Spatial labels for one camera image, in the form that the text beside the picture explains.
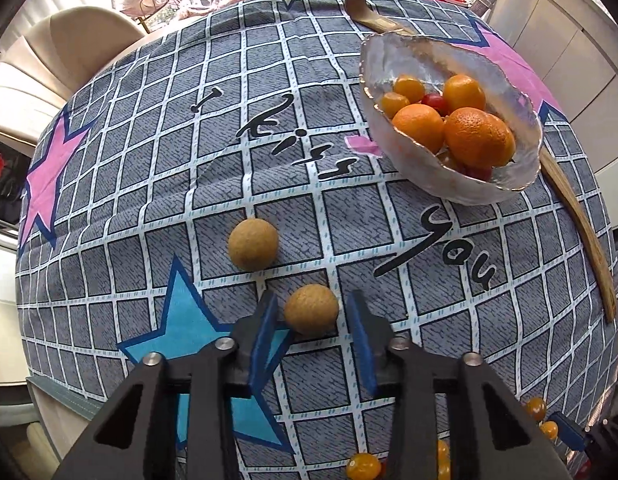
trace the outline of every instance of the blue star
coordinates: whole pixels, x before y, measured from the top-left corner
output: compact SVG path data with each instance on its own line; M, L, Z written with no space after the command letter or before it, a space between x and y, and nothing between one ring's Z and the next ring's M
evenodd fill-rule
M211 313L178 258L174 257L169 273L160 328L118 344L133 363L149 352L160 352L167 359L197 353L203 346L231 333L232 325L219 323ZM285 433L280 429L271 409L262 397L262 387L271 377L280 359L289 348L289 329L274 332L267 357L267 367L256 380L259 389L250 399L231 398L233 432L237 438L256 442L291 453ZM187 440L189 396L181 395L178 405L179 447Z

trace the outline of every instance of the checkered tablecloth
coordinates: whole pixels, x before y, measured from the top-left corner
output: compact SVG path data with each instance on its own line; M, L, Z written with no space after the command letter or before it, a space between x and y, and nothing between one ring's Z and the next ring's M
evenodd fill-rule
M422 34L484 41L458 7L370 2ZM387 158L352 152L346 137L369 137L358 102L369 33L343 0L248 0L143 46L68 102L30 173L58 178L45 187L32 177L22 212L18 312L33 374L106 400L148 350L195 352L252 312L265 288L283 305L299 286L322 283L341 304L361 288L375 313L426 350L479 351L522 400L543 396L550 411L589 420L614 381L618 320L604 322L567 210L542 176L515 200L466 207L424 193ZM561 114L541 116L615 269L586 156ZM424 212L451 229L374 278L430 234ZM253 216L278 228L280 247L272 268L250 274L231 264L226 240ZM458 238L473 249L448 265L445 245ZM483 285L476 277L489 269ZM391 400L360 386L343 312L324 338L294 340L284 327L276 335L262 391L234 405L244 479L343 478L355 452L385 456Z

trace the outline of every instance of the bowl of fruit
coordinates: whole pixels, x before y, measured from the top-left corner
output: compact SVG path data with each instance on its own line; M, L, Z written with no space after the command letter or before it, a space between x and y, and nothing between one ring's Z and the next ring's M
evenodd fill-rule
M511 199L540 171L542 126L531 100L482 54L396 32L361 45L371 136L431 195L464 205Z

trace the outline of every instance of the brown ball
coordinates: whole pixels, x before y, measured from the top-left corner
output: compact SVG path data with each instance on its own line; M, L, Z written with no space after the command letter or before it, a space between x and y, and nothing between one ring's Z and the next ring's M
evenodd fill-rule
M333 328L338 317L338 300L324 285L300 287L285 304L285 321L304 336L321 336Z
M254 272L269 267L278 253L278 231L266 220L247 218L233 228L227 242L236 267Z

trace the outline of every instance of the wooden handle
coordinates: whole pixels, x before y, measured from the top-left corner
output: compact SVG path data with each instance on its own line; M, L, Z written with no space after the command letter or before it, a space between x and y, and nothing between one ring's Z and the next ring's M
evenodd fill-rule
M593 267L593 272L600 288L606 322L611 323L615 319L614 279L611 276L611 272L609 272L609 265L604 252L602 252L600 240L598 240L596 232L593 231L588 217L582 209L580 202L578 202L575 193L573 193L567 176L545 146L540 149L540 165L542 174L553 186L553 189L564 203L576 225L582 244L585 246L586 256L588 256L589 262Z

